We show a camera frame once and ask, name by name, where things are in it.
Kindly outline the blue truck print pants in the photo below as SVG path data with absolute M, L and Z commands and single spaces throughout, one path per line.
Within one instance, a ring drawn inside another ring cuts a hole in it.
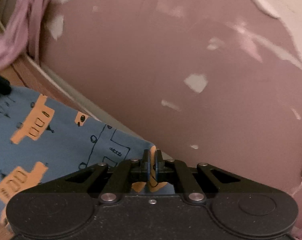
M 0 221 L 24 189 L 96 163 L 142 158 L 155 145 L 24 87 L 0 95 Z

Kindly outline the pink hanging cloth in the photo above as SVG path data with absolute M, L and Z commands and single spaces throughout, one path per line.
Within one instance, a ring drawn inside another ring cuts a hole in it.
M 41 22 L 50 0 L 17 0 L 0 34 L 0 71 L 27 52 L 39 62 Z

